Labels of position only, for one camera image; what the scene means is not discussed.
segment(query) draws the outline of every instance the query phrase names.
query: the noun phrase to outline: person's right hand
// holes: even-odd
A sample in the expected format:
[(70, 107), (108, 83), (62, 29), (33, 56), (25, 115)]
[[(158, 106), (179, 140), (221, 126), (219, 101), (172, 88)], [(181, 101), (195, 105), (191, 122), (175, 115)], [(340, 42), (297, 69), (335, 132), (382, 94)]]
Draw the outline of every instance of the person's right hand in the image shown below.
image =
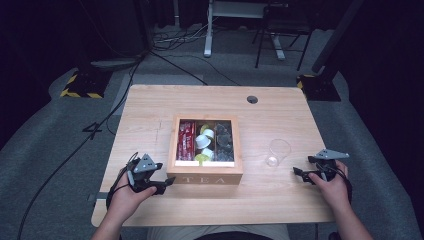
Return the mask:
[[(336, 166), (343, 171), (347, 177), (347, 167), (340, 161), (336, 160)], [(334, 179), (329, 182), (322, 180), (315, 173), (309, 173), (308, 175), (312, 181), (321, 190), (321, 193), (330, 207), (335, 210), (343, 210), (346, 207), (350, 208), (349, 198), (347, 194), (347, 187), (344, 179), (336, 174)]]

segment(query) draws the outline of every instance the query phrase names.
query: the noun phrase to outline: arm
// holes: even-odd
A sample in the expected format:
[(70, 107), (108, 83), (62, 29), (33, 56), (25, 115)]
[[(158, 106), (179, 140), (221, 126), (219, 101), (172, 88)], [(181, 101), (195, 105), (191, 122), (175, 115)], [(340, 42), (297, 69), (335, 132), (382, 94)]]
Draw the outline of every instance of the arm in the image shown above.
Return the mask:
[[(116, 187), (128, 184), (128, 177), (125, 173)], [(129, 186), (123, 187), (115, 192), (111, 204), (96, 232), (91, 237), (92, 240), (116, 240), (119, 239), (121, 227), (124, 222), (133, 215), (140, 203), (152, 196), (156, 192), (156, 187), (150, 187), (140, 193), (135, 193)]]
[[(336, 165), (347, 176), (347, 167), (339, 161), (336, 161)], [(309, 177), (318, 186), (324, 199), (330, 205), (336, 218), (340, 237), (343, 240), (373, 239), (353, 211), (349, 203), (346, 184), (342, 177), (336, 175), (330, 182), (322, 180), (318, 175), (313, 173), (310, 173)]]

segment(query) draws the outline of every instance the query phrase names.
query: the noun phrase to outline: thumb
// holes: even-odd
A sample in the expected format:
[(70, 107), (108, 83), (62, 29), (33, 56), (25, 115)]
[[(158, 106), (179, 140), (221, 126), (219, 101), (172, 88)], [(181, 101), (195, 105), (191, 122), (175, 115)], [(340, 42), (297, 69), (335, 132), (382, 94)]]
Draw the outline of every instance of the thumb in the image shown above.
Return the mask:
[(322, 184), (325, 183), (324, 180), (322, 180), (317, 174), (315, 173), (309, 173), (308, 177), (318, 186), (321, 187)]
[(153, 194), (155, 194), (155, 192), (157, 191), (156, 187), (149, 187), (146, 190), (139, 192), (137, 194), (137, 199), (141, 202), (143, 202), (144, 200), (148, 199), (149, 197), (151, 197)]

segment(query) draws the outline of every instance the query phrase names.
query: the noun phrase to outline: hole in table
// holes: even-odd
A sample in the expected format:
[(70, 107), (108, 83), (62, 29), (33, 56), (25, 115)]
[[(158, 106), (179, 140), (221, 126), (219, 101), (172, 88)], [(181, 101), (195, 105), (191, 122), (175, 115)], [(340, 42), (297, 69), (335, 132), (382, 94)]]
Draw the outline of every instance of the hole in table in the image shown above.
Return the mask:
[(255, 104), (258, 102), (258, 98), (255, 96), (248, 96), (247, 97), (247, 102), (251, 103), (251, 104)]

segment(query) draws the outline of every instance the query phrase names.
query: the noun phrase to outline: person's left hand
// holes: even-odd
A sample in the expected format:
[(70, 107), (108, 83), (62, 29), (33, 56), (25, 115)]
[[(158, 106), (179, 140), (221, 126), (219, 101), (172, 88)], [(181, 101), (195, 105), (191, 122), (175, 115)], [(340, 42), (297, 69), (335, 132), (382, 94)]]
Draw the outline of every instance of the person's left hand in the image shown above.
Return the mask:
[[(124, 173), (115, 189), (128, 184), (128, 175)], [(107, 214), (114, 221), (123, 224), (137, 210), (140, 203), (156, 192), (156, 187), (150, 187), (142, 192), (134, 192), (130, 186), (117, 190), (112, 197)]]

